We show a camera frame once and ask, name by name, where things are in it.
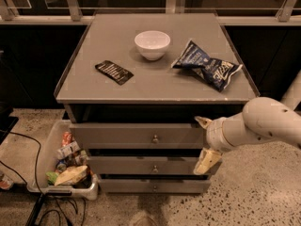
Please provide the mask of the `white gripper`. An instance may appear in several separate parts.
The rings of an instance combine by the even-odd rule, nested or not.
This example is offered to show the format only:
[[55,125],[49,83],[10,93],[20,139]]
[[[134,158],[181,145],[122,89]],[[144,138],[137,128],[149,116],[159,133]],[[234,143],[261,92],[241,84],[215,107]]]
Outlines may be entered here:
[[206,140],[211,149],[204,148],[193,172],[196,175],[207,173],[221,158],[222,153],[232,151],[234,147],[226,140],[223,133],[224,117],[217,120],[195,116],[198,124],[206,130]]

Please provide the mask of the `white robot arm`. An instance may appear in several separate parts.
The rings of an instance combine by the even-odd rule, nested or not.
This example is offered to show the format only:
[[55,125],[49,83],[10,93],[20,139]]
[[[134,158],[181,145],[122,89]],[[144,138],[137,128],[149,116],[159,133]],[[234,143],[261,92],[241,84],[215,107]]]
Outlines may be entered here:
[[194,173],[208,172],[225,152],[246,144],[280,140],[301,146],[301,116],[283,103],[269,97],[247,102],[241,113],[210,120],[195,116],[205,130],[208,147],[201,150]]

